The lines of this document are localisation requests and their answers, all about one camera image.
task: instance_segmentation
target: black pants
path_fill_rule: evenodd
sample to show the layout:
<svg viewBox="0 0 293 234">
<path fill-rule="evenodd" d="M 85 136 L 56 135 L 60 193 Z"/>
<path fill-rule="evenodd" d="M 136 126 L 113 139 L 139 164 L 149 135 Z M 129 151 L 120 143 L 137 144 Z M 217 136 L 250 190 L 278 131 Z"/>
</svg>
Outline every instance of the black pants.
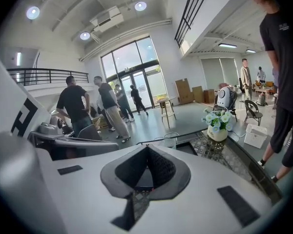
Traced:
<svg viewBox="0 0 293 234">
<path fill-rule="evenodd" d="M 144 105 L 142 104 L 142 100 L 138 100 L 136 101 L 136 108 L 138 113 L 140 113 L 140 109 L 142 108 L 143 111 L 147 111 L 146 108 L 144 107 Z"/>
<path fill-rule="evenodd" d="M 131 118 L 133 118 L 133 114 L 132 111 L 130 110 L 130 106 L 128 104 L 128 102 L 123 102 L 123 103 L 119 103 L 120 109 L 122 111 L 122 114 L 126 117 L 126 119 L 129 119 L 129 115 L 130 114 Z"/>
<path fill-rule="evenodd" d="M 284 140 L 292 127 L 293 113 L 277 105 L 274 133 L 270 140 L 270 145 L 275 153 L 279 153 L 281 151 Z M 282 165 L 285 167 L 293 166 L 293 132 L 291 144 L 283 156 Z"/>
<path fill-rule="evenodd" d="M 105 110 L 102 110 L 102 111 L 101 111 L 101 114 L 103 114 L 104 119 L 105 119 L 105 121 L 106 121 L 106 123 L 107 123 L 108 128 L 111 129 L 113 126 L 111 125 L 111 123 L 109 122 L 108 118 L 106 117 L 106 112 L 105 112 Z"/>
</svg>

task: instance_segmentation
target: railing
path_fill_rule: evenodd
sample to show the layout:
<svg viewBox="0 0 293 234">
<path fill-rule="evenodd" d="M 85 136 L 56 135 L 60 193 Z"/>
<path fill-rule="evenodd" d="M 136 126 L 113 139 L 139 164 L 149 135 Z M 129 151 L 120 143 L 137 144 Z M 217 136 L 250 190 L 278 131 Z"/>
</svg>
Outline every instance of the railing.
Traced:
<svg viewBox="0 0 293 234">
<path fill-rule="evenodd" d="M 185 10 L 182 14 L 177 33 L 175 35 L 175 40 L 177 41 L 179 47 L 181 46 L 186 33 L 189 29 L 191 29 L 193 20 L 196 17 L 196 14 L 201 8 L 203 2 L 204 0 L 187 0 Z"/>
<path fill-rule="evenodd" d="M 7 69 L 11 77 L 24 86 L 65 83 L 68 76 L 73 76 L 77 83 L 89 83 L 88 73 L 46 68 L 14 68 Z"/>
</svg>

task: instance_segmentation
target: round ceiling light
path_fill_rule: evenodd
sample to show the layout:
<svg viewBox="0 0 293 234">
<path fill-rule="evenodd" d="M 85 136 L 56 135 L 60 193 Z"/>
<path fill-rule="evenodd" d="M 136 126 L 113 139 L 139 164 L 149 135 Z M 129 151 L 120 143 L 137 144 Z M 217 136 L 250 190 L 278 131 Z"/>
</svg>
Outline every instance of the round ceiling light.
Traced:
<svg viewBox="0 0 293 234">
<path fill-rule="evenodd" d="M 88 40 L 90 38 L 90 34 L 88 32 L 82 32 L 80 34 L 80 39 L 81 40 Z"/>
<path fill-rule="evenodd" d="M 137 11 L 143 11 L 146 9 L 146 7 L 147 7 L 147 4 L 145 2 L 137 2 L 135 5 L 135 9 Z"/>
<path fill-rule="evenodd" d="M 40 14 L 40 10 L 36 6 L 30 7 L 26 12 L 27 18 L 31 20 L 36 19 L 39 16 L 39 14 Z"/>
</svg>

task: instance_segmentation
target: beige pants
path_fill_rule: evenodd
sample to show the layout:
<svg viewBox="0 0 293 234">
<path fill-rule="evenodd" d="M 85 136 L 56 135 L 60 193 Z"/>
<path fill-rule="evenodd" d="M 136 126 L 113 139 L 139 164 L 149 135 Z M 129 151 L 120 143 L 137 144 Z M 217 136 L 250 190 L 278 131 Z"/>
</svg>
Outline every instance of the beige pants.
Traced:
<svg viewBox="0 0 293 234">
<path fill-rule="evenodd" d="M 108 121 L 115 128 L 118 135 L 123 138 L 129 138 L 129 132 L 127 130 L 126 124 L 123 122 L 121 116 L 119 115 L 117 106 L 110 107 L 105 110 L 106 117 Z"/>
<path fill-rule="evenodd" d="M 245 99 L 252 100 L 252 86 L 247 86 L 245 89 Z"/>
</svg>

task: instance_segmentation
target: blue jeans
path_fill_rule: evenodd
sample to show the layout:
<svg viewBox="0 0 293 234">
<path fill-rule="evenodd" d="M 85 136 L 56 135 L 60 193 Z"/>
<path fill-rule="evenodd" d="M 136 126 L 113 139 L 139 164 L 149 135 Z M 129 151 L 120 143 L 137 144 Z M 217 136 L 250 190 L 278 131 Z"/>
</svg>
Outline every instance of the blue jeans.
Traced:
<svg viewBox="0 0 293 234">
<path fill-rule="evenodd" d="M 75 133 L 75 137 L 77 138 L 79 135 L 79 132 L 84 129 L 87 126 L 92 125 L 92 121 L 90 119 L 89 116 L 82 118 L 74 123 L 72 123 L 73 129 L 74 129 L 74 133 Z"/>
</svg>

